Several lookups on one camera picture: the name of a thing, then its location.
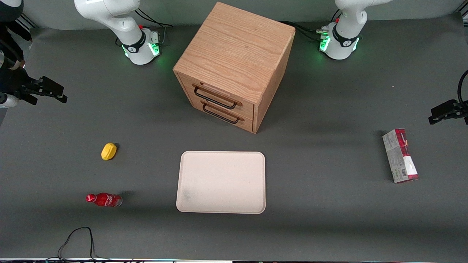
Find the white plastic tray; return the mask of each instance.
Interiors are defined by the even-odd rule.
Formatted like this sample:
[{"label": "white plastic tray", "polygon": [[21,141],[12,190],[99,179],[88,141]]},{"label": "white plastic tray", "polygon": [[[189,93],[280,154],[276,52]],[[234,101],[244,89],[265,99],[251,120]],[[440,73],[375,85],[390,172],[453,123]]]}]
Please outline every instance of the white plastic tray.
[{"label": "white plastic tray", "polygon": [[259,152],[184,152],[177,209],[260,214],[265,210],[265,156]]}]

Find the yellow sponge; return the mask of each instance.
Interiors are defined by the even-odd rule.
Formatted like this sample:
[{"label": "yellow sponge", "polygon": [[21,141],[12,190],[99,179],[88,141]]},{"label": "yellow sponge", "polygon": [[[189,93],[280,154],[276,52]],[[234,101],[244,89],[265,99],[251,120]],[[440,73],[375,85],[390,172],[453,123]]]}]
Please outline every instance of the yellow sponge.
[{"label": "yellow sponge", "polygon": [[108,143],[106,146],[104,146],[104,149],[102,149],[101,152],[101,157],[104,161],[108,161],[116,155],[117,152],[117,146],[113,143]]}]

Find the wooden drawer front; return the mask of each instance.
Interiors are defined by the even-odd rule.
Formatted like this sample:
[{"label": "wooden drawer front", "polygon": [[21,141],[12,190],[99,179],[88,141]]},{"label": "wooden drawer front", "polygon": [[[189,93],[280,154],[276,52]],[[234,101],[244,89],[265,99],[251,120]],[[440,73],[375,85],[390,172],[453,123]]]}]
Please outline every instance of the wooden drawer front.
[{"label": "wooden drawer front", "polygon": [[196,101],[204,100],[217,105],[218,108],[221,108],[226,112],[233,113],[236,116],[253,119],[253,104],[228,98],[227,96],[214,91],[209,85],[201,83],[183,74],[179,74],[179,77],[192,102],[195,103]]},{"label": "wooden drawer front", "polygon": [[218,105],[206,102],[204,100],[193,101],[193,107],[248,132],[252,132],[252,119],[235,115],[234,113],[228,112],[226,109],[223,109]]}]

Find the coca-cola bottle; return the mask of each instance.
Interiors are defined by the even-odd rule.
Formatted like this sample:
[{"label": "coca-cola bottle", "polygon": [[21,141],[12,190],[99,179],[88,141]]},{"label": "coca-cola bottle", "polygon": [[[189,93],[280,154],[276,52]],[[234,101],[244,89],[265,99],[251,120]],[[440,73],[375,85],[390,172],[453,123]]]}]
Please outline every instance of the coca-cola bottle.
[{"label": "coca-cola bottle", "polygon": [[89,194],[86,196],[86,201],[95,203],[97,206],[118,207],[122,204],[122,197],[108,193]]}]

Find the drawer handle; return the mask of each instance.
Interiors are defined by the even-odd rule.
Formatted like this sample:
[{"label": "drawer handle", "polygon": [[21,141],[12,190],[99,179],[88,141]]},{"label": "drawer handle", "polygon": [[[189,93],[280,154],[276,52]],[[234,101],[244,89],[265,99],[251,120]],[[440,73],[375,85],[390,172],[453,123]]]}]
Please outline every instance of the drawer handle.
[{"label": "drawer handle", "polygon": [[223,116],[221,116],[221,115],[219,115],[219,114],[216,114],[216,113],[214,113],[214,112],[212,112],[212,111],[207,110],[207,109],[206,109],[206,103],[203,103],[203,111],[206,112],[206,113],[208,113],[208,114],[210,114],[210,115],[213,115],[213,116],[215,116],[215,117],[218,117],[218,118],[222,119],[223,121],[227,121],[227,122],[229,122],[230,124],[236,124],[236,123],[238,123],[239,120],[241,119],[241,118],[237,117],[237,119],[236,119],[235,121],[232,121],[232,120],[230,120],[230,119],[228,119],[228,118],[224,118]]},{"label": "drawer handle", "polygon": [[222,103],[220,103],[220,102],[217,102],[217,101],[215,101],[215,100],[213,100],[213,99],[210,99],[210,98],[208,98],[207,96],[203,96],[203,95],[201,95],[200,93],[197,93],[197,91],[198,91],[198,87],[195,87],[195,90],[194,90],[193,92],[194,92],[195,95],[197,95],[198,97],[203,98],[203,99],[206,99],[207,101],[212,102],[212,103],[214,103],[214,104],[216,104],[216,105],[219,105],[219,106],[221,106],[221,107],[223,107],[223,108],[226,108],[226,109],[228,109],[228,110],[234,109],[234,107],[237,105],[237,102],[234,102],[234,104],[233,104],[232,106],[227,106],[227,105],[222,104]]}]

